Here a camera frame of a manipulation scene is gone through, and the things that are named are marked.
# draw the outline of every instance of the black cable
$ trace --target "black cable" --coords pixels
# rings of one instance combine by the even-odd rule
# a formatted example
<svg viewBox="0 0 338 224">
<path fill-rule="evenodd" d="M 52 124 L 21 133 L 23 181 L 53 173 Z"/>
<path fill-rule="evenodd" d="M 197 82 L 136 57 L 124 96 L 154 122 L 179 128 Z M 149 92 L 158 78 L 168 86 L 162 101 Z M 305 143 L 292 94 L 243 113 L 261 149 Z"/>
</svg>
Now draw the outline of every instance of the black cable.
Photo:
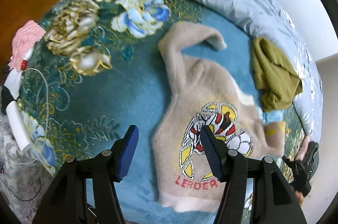
<svg viewBox="0 0 338 224">
<path fill-rule="evenodd" d="M 27 201 L 32 201 L 35 197 L 37 197 L 38 196 L 38 194 L 40 193 L 40 191 L 41 191 L 41 180 L 40 180 L 40 178 L 39 178 L 39 183 L 40 183 L 40 189 L 39 189 L 39 191 L 38 191 L 38 193 L 33 197 L 33 198 L 31 198 L 31 199 L 28 199 L 28 200 L 22 200 L 22 199 L 20 199 L 19 197 L 17 197 L 15 194 L 14 194 L 14 192 L 5 184 L 5 182 L 0 178 L 0 180 L 2 181 L 2 183 L 6 186 L 6 188 L 17 198 L 17 199 L 19 199 L 20 201 L 24 201 L 24 202 L 27 202 Z"/>
</svg>

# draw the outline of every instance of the pink knitted fabric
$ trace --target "pink knitted fabric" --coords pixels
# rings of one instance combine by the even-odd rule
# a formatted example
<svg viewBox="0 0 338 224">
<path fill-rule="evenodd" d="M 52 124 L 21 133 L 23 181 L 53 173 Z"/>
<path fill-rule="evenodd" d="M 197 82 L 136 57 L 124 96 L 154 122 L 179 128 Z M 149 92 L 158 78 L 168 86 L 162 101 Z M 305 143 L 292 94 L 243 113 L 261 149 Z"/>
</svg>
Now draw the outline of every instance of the pink knitted fabric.
<svg viewBox="0 0 338 224">
<path fill-rule="evenodd" d="M 32 20 L 18 29 L 12 41 L 12 58 L 8 64 L 10 70 L 13 68 L 17 71 L 21 70 L 23 57 L 45 33 L 45 30 Z"/>
</svg>

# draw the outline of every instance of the metal pivot bolt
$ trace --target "metal pivot bolt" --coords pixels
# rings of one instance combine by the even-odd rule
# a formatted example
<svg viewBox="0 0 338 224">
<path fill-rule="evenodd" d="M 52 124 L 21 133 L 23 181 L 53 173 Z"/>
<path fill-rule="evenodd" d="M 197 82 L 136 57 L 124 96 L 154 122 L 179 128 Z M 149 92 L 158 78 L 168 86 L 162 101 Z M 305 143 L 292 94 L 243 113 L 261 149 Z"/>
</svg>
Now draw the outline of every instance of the metal pivot bolt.
<svg viewBox="0 0 338 224">
<path fill-rule="evenodd" d="M 273 162 L 273 159 L 270 156 L 264 157 L 264 161 L 271 164 Z"/>
<path fill-rule="evenodd" d="M 112 154 L 112 151 L 111 150 L 104 150 L 103 152 L 102 152 L 102 155 L 103 156 L 109 156 L 109 155 L 111 155 Z"/>
<path fill-rule="evenodd" d="M 66 161 L 67 163 L 73 162 L 74 159 L 75 159 L 75 157 L 72 156 L 72 155 L 67 155 L 67 156 L 65 157 L 65 161 Z"/>
<path fill-rule="evenodd" d="M 236 156 L 237 155 L 237 151 L 235 151 L 235 150 L 229 150 L 228 153 L 231 156 Z"/>
</svg>

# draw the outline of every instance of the sweater sleeve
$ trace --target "sweater sleeve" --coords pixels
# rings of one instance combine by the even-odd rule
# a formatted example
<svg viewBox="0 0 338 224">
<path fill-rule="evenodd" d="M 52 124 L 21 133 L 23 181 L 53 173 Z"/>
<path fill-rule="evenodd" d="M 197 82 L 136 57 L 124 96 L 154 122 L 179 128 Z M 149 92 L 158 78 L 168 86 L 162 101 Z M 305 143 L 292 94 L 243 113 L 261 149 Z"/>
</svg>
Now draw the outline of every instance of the sweater sleeve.
<svg viewBox="0 0 338 224">
<path fill-rule="evenodd" d="M 159 42 L 158 49 L 166 65 L 170 88 L 173 95 L 185 89 L 195 78 L 188 74 L 182 49 L 194 46 L 206 40 L 216 49 L 225 49 L 222 35 L 214 28 L 200 23 L 177 22 Z"/>
</svg>

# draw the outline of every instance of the teal blanket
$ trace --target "teal blanket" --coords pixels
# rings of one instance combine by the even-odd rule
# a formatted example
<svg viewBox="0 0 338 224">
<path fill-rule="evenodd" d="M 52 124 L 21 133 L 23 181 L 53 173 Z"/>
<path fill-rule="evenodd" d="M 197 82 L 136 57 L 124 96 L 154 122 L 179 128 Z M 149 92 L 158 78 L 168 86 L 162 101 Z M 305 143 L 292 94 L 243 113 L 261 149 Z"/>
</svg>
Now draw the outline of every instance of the teal blanket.
<svg viewBox="0 0 338 224">
<path fill-rule="evenodd" d="M 139 224 L 212 223 L 215 217 L 205 212 L 176 213 L 157 203 L 150 140 L 171 94 L 157 44 L 174 22 L 183 20 L 201 22 L 221 32 L 226 50 L 218 52 L 200 44 L 183 53 L 227 68 L 242 91 L 253 95 L 265 123 L 285 120 L 285 152 L 294 156 L 304 137 L 300 121 L 293 107 L 262 113 L 252 79 L 251 39 L 191 0 L 60 0 L 41 19 L 47 33 L 28 62 L 28 67 L 41 70 L 48 82 L 47 132 L 46 87 L 35 71 L 25 73 L 18 99 L 35 149 L 43 151 L 41 162 L 53 175 L 67 155 L 79 160 L 95 156 L 110 148 L 130 124 L 138 126 L 134 159 L 116 191 L 126 220 Z M 284 164 L 280 160 L 278 164 L 291 179 Z M 91 181 L 87 184 L 88 202 L 93 204 Z"/>
</svg>

